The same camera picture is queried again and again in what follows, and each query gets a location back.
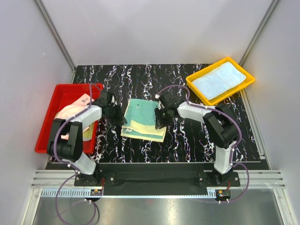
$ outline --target green towel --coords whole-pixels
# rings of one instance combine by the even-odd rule
[[[121,136],[163,142],[166,127],[155,129],[154,109],[157,107],[158,102],[130,99],[124,115],[127,124],[122,126]]]

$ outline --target yellow plastic tray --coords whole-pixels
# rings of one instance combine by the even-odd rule
[[[226,62],[230,62],[233,64],[233,66],[240,71],[243,75],[246,76],[246,79],[239,84],[238,86],[229,89],[228,91],[224,92],[223,94],[208,100],[192,83],[192,81],[194,81],[195,79],[209,73],[210,71],[212,71],[215,68],[218,68],[219,66],[221,66],[223,63]],[[224,99],[228,98],[229,96],[233,95],[234,93],[242,90],[243,88],[246,88],[249,84],[253,83],[255,81],[255,78],[253,76],[251,76],[246,70],[244,70],[239,64],[237,64],[232,58],[227,57],[224,58],[222,60],[220,60],[219,62],[216,62],[202,70],[199,70],[198,72],[188,76],[186,78],[187,81],[187,85],[190,87],[190,89],[192,89],[192,91],[203,101],[203,103],[205,105],[216,105],[219,102],[223,101]]]

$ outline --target red plastic tray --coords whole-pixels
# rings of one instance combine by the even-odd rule
[[[96,84],[101,90],[103,85],[100,83]],[[49,104],[47,114],[42,125],[41,132],[39,134],[35,152],[37,153],[47,153],[47,144],[49,141],[50,131],[52,122],[56,113],[58,113],[63,107],[75,102],[84,93],[90,95],[89,84],[58,84],[56,85],[51,102]],[[100,96],[99,90],[96,87],[92,87],[93,99]],[[86,154],[91,154],[94,152],[94,146],[96,142],[96,129],[98,122],[95,122],[92,139],[88,142],[83,142],[83,152]]]

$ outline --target cloth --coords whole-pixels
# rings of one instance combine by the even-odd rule
[[[233,64],[226,62],[206,75],[195,79],[192,83],[208,100],[212,100],[239,85],[245,79],[246,76]]]
[[[86,105],[90,103],[90,96],[88,94],[83,94],[79,99],[73,102],[70,105],[65,106],[61,111],[57,113],[55,118],[59,119],[68,119],[71,116],[76,115],[80,111],[82,111]],[[85,128],[82,133],[82,139],[84,142],[92,139],[93,135],[94,123],[92,123],[89,127]],[[61,135],[62,139],[68,139],[69,135]]]
[[[121,136],[163,142],[166,127],[155,129],[154,109],[158,102],[130,99],[125,111],[127,124],[122,126]]]

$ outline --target stainless steel floor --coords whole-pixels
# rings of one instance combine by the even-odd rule
[[[234,196],[240,191],[234,190]],[[78,198],[60,198],[59,210],[67,209]],[[281,225],[283,221],[272,190],[249,190],[237,202],[207,204],[195,199],[122,199],[97,201],[98,225]],[[86,202],[66,211],[62,217],[70,224],[82,225],[93,214]],[[35,225],[62,224],[56,217],[54,198],[41,198]]]

